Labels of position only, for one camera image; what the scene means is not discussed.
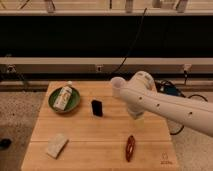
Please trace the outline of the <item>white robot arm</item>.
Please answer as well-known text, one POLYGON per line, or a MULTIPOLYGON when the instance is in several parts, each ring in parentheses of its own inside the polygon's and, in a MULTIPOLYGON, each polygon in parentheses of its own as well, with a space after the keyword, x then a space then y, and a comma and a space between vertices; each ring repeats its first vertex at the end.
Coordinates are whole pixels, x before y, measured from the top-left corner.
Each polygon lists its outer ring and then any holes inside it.
POLYGON ((132 118, 149 111, 213 137, 213 103, 159 93, 154 86, 149 73, 138 71, 120 89, 132 118))

